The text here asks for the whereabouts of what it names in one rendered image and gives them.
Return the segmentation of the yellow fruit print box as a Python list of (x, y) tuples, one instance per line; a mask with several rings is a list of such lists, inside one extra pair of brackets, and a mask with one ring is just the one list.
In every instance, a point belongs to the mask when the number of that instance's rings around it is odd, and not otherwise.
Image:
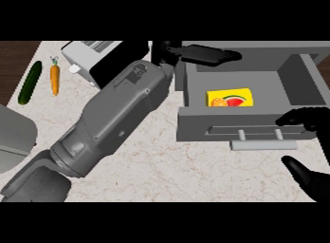
[(219, 89), (207, 92), (207, 105), (211, 107), (241, 107), (254, 105), (253, 90), (245, 88)]

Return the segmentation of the white and black toaster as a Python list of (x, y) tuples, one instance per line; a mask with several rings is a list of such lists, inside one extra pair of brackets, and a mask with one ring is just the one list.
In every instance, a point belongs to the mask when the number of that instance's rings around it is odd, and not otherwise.
[(149, 54), (148, 41), (71, 41), (62, 47), (71, 67), (89, 83), (102, 89), (126, 67)]

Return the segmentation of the grey open drawer box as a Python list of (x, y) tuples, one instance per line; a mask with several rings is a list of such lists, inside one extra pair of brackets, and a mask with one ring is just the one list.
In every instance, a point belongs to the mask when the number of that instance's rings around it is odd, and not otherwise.
[(201, 41), (201, 46), (235, 50), (242, 59), (217, 67), (180, 62), (176, 90), (185, 105), (207, 106), (207, 92), (250, 88), (254, 109), (266, 114), (300, 106), (329, 106), (330, 90), (318, 64), (330, 54), (330, 41)]

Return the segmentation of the green cucumber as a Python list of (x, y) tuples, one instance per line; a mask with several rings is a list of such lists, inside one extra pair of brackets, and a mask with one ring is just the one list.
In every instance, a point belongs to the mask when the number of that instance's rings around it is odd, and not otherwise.
[(18, 95), (18, 103), (21, 105), (27, 104), (31, 101), (40, 76), (42, 76), (42, 61), (36, 61), (30, 69), (30, 73), (27, 75), (26, 82)]

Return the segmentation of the grey rounded appliance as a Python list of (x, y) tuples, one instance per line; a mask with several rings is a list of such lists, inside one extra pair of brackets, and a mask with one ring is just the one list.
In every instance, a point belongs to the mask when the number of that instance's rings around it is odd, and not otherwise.
[(37, 136), (34, 121), (0, 104), (0, 174), (30, 156)]

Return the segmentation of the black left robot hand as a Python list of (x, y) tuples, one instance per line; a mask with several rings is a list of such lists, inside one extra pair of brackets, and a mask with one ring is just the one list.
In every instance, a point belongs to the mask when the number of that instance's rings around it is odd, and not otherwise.
[(234, 50), (223, 50), (201, 45), (185, 46), (182, 41), (152, 42), (152, 63), (176, 66), (179, 61), (207, 66), (220, 66), (239, 61), (242, 54)]

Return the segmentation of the orange carrot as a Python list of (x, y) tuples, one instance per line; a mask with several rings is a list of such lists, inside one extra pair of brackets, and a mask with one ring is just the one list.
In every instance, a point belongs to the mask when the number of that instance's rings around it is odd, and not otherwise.
[(52, 67), (51, 67), (51, 84), (52, 84), (52, 92), (54, 95), (59, 95), (61, 89), (61, 67), (59, 67), (59, 57), (51, 57), (52, 59)]

